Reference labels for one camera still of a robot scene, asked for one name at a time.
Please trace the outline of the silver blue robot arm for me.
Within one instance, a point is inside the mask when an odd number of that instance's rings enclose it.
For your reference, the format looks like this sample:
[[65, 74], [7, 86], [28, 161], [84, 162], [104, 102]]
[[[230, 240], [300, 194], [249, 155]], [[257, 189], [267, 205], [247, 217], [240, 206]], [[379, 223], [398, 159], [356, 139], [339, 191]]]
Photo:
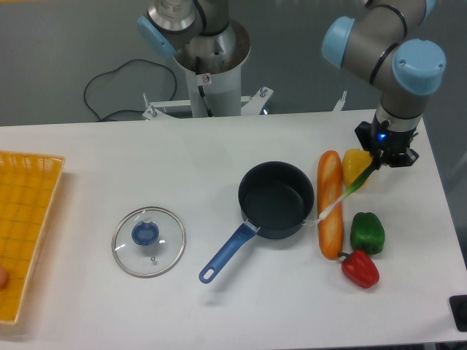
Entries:
[[[442, 81], [444, 51], [408, 33], [431, 13], [433, 1], [367, 1], [362, 20], [336, 19], [321, 53], [382, 94], [371, 122], [355, 130], [378, 166], [406, 167], [427, 103]], [[160, 56], [184, 70], [194, 117], [257, 114], [266, 100], [241, 102], [241, 68], [250, 54], [246, 29], [229, 15], [227, 1], [154, 1], [137, 21], [139, 33]]]

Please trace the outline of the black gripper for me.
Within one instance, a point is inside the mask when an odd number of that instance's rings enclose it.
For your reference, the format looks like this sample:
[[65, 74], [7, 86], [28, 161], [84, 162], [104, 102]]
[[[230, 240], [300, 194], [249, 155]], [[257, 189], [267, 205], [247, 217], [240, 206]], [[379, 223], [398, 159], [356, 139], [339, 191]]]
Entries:
[[371, 164], [379, 170], [381, 166], [409, 167], [418, 160], [418, 153], [410, 147], [416, 130], [394, 131], [388, 120], [380, 122], [374, 116], [372, 122], [361, 122], [355, 134], [362, 148], [369, 152]]

